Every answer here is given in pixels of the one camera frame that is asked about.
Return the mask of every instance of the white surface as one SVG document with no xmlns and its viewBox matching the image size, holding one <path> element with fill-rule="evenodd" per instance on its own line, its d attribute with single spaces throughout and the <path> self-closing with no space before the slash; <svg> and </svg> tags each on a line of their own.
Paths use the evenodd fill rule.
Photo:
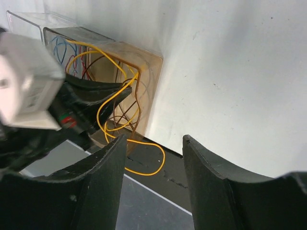
<svg viewBox="0 0 307 230">
<path fill-rule="evenodd" d="M 164 57 L 148 138 L 181 153 L 190 134 L 267 176 L 307 170 L 306 1 L 46 0 L 45 9 Z"/>
</svg>

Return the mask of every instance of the yellow cable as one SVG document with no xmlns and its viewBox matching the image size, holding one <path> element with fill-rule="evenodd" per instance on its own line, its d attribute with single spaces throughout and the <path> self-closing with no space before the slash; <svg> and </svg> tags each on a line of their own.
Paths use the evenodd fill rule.
<svg viewBox="0 0 307 230">
<path fill-rule="evenodd" d="M 108 129 L 106 128 L 107 131 L 116 131 L 116 130 L 120 130 L 124 127 L 126 127 L 127 125 L 129 125 L 131 123 L 131 121 L 134 119 L 134 117 L 136 116 L 136 114 L 138 114 L 139 108 L 135 111 L 134 115 L 132 116 L 132 118 L 125 124 L 121 124 L 121 127 L 117 127 L 117 128 L 113 128 L 113 129 Z"/>
<path fill-rule="evenodd" d="M 75 41 L 71 41 L 71 40 L 66 40 L 67 42 L 69 43 L 73 43 L 73 44 L 77 44 L 77 45 L 81 45 L 81 46 L 88 46 L 88 47 L 91 47 L 95 50 L 97 50 L 99 53 L 101 53 L 102 55 L 104 55 L 107 59 L 109 59 L 123 74 L 124 74 L 124 77 L 125 77 L 125 80 L 127 79 L 127 74 L 125 73 L 125 71 L 112 59 L 109 57 L 108 54 L 106 54 L 104 51 L 102 51 L 101 49 L 99 49 L 98 47 L 92 45 L 92 44 L 89 44 L 89 43 L 86 43 L 86 42 L 75 42 Z"/>
<path fill-rule="evenodd" d="M 99 49 L 98 47 L 94 46 L 94 45 L 91 45 L 91 44 L 88 44 L 88 43 L 85 43 L 85 42 L 75 42 L 75 41 L 70 41 L 70 40 L 67 40 L 69 43 L 73 43 L 73 44 L 77 44 L 77 45 L 81 45 L 81 46 L 89 46 L 95 50 L 97 50 L 98 52 L 100 52 L 101 54 L 103 54 L 106 58 L 108 58 L 125 76 L 125 79 L 127 79 L 127 74 L 125 73 L 125 71 L 112 59 L 110 58 L 105 52 L 103 52 L 101 49 Z M 77 59 L 78 57 L 84 55 L 86 52 L 82 53 L 82 54 L 79 54 L 75 57 L 75 59 Z M 99 114 L 100 114 L 100 111 L 101 109 L 108 103 L 110 102 L 111 100 L 113 100 L 115 97 L 117 97 L 121 92 L 123 92 L 129 85 L 131 85 L 133 83 L 133 81 L 135 79 L 138 78 L 138 75 L 139 73 L 137 72 L 135 74 L 135 76 L 129 81 L 128 84 L 124 85 L 117 93 L 115 93 L 112 97 L 110 97 L 109 99 L 107 99 L 105 102 L 102 103 L 102 105 L 99 107 L 98 111 L 97 111 L 97 114 L 96 114 L 96 119 L 97 119 L 97 123 L 100 127 L 100 129 L 104 132 L 105 134 L 105 137 L 106 137 L 106 140 L 108 142 L 108 139 L 107 139 L 107 136 L 111 137 L 111 138 L 116 138 L 115 136 L 107 133 L 107 131 L 102 127 L 102 125 L 100 124 L 100 121 L 99 121 Z M 137 171 L 134 171 L 134 170 L 131 170 L 127 167 L 125 167 L 125 169 L 131 173 L 135 173 L 137 175 L 142 175 L 142 176 L 153 176 L 155 174 L 157 174 L 164 166 L 164 163 L 165 163 L 165 152 L 163 150 L 163 148 L 158 145 L 158 144 L 155 144 L 155 143 L 149 143 L 149 142 L 142 142 L 142 141 L 137 141 L 137 140 L 132 140 L 132 139 L 127 139 L 127 141 L 129 142 L 133 142 L 133 143 L 137 143 L 137 144 L 141 144 L 141 145 L 151 145 L 151 146 L 156 146 L 158 147 L 162 154 L 163 154 L 163 159 L 162 159 L 162 163 L 160 165 L 160 167 L 155 171 L 155 172 L 152 172 L 152 173 L 142 173 L 142 172 L 137 172 Z"/>
<path fill-rule="evenodd" d="M 70 70 L 70 68 L 71 68 L 71 65 L 73 64 L 73 62 L 74 62 L 77 58 L 79 58 L 79 57 L 81 57 L 81 56 L 83 56 L 83 55 L 85 55 L 85 54 L 94 54 L 94 53 L 99 53 L 99 52 L 98 52 L 98 51 L 86 51 L 86 52 L 83 52 L 83 53 L 78 54 L 77 56 L 75 56 L 75 57 L 71 60 L 70 64 L 68 65 L 68 69 L 66 70 L 66 72 L 69 73 L 69 70 Z"/>
</svg>

